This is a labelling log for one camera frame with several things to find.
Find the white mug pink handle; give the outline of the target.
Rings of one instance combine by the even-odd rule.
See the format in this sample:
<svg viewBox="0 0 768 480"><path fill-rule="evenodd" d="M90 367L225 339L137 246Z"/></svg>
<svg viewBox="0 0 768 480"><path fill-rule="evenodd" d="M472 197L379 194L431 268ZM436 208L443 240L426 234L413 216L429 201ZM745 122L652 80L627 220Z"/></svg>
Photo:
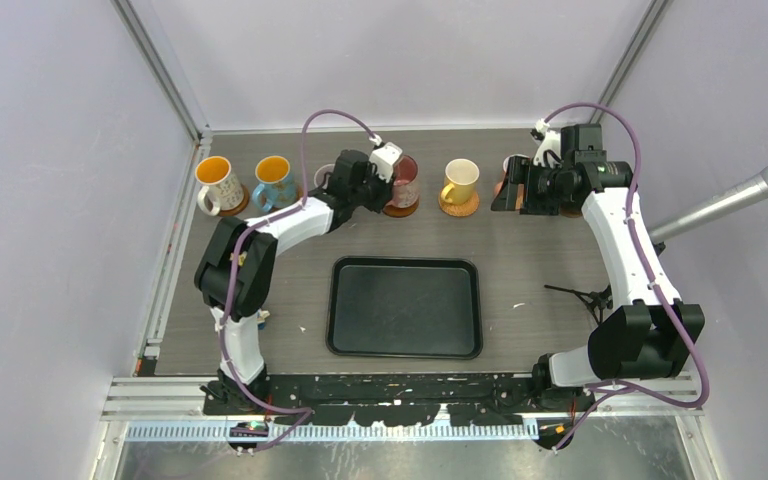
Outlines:
<svg viewBox="0 0 768 480"><path fill-rule="evenodd" d="M531 162L531 158L529 156L527 156L527 155L524 155L524 154L512 154L512 155L509 155L507 158L505 158L503 160L503 162L502 162L503 176L502 176L502 179L498 183L504 184L505 176L508 174L509 164L511 162L514 162L514 163L521 163L521 162L530 163Z"/></svg>

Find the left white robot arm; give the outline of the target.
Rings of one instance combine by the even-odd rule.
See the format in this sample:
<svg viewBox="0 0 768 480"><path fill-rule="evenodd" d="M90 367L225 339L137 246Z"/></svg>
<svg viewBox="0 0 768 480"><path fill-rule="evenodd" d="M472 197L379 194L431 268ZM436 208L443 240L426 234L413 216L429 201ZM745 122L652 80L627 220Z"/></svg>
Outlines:
<svg viewBox="0 0 768 480"><path fill-rule="evenodd" d="M260 381L265 360L258 317L268 297L277 257L346 223L358 208L381 212L393 198L403 151L388 142L370 153L344 150L326 183L291 206L250 218L224 218L196 269L194 283L215 319L221 380L233 381L228 400L240 412L258 412L267 398Z"/></svg>

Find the woven rattan coaster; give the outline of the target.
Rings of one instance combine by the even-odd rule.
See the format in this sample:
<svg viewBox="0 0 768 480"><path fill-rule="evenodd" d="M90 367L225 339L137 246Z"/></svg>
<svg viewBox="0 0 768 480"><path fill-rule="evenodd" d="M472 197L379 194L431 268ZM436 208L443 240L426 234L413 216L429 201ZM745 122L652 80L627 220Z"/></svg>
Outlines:
<svg viewBox="0 0 768 480"><path fill-rule="evenodd" d="M494 197L498 196L499 192L502 189L502 186L503 186L502 183L497 183L494 186ZM518 211L519 209L522 208L523 201L524 201L524 194L525 194L524 186L522 184L519 184L517 186L516 203L515 203L514 211Z"/></svg>
<svg viewBox="0 0 768 480"><path fill-rule="evenodd" d="M438 198L440 209L449 216L463 218L468 217L478 211L480 206L480 197L474 192L471 197L462 204L447 203L442 197Z"/></svg>

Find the dark brown wooden coaster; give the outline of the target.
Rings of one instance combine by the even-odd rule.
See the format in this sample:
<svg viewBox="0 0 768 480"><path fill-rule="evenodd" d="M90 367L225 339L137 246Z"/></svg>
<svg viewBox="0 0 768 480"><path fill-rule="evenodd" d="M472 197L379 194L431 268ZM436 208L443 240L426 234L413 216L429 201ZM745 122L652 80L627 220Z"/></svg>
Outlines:
<svg viewBox="0 0 768 480"><path fill-rule="evenodd" d="M559 209L559 214L567 218L581 218L582 213L576 210Z"/></svg>

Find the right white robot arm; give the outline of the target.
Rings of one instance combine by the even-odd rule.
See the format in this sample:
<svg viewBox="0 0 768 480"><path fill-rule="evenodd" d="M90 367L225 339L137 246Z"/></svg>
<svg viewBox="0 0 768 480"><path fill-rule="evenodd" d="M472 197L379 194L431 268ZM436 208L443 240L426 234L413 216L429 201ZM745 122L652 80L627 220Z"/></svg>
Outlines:
<svg viewBox="0 0 768 480"><path fill-rule="evenodd" d="M531 131L532 158L511 156L491 203L494 211L554 216L579 213L595 235L609 279L610 314L586 344L543 355L534 365L531 397L556 410L571 388L678 376L701 334L701 307L682 300L645 229L635 170L610 161L597 124L553 130L540 120Z"/></svg>

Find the lilac mug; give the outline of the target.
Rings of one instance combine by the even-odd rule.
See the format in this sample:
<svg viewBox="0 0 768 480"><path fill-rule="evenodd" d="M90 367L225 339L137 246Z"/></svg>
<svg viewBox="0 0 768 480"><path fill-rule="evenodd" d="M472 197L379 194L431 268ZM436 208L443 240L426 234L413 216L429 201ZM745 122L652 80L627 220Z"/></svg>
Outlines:
<svg viewBox="0 0 768 480"><path fill-rule="evenodd" d="M318 194L328 189L328 183L333 175L335 165L333 163L320 167L314 174L313 193Z"/></svg>

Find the cream mug yellow handle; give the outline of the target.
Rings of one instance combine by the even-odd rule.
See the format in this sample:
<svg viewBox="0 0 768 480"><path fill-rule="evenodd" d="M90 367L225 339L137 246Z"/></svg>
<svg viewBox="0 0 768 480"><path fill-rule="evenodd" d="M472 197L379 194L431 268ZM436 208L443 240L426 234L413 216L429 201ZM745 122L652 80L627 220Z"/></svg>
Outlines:
<svg viewBox="0 0 768 480"><path fill-rule="evenodd" d="M448 162L445 182L439 198L444 205L464 205L475 192L480 177L479 167L471 160L459 158Z"/></svg>

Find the white mug orange inside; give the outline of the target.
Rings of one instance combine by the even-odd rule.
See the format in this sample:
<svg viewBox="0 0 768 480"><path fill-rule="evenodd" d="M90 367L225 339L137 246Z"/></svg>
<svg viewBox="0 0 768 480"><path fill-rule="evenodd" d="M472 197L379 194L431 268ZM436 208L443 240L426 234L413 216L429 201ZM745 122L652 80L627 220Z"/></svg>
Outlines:
<svg viewBox="0 0 768 480"><path fill-rule="evenodd" d="M232 209L242 200L242 183L225 157L202 160L196 166L195 178L200 184L196 202L206 215L218 216L221 210Z"/></svg>

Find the blue mug orange inside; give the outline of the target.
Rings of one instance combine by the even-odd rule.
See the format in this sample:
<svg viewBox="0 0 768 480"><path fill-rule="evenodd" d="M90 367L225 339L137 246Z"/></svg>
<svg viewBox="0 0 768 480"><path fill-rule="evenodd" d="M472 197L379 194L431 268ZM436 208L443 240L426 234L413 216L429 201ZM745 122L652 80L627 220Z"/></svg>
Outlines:
<svg viewBox="0 0 768 480"><path fill-rule="evenodd" d="M290 162L282 156L269 156L258 162L255 168L258 184L252 192L252 199L259 209L267 213L268 202L277 195L292 195L297 186Z"/></svg>

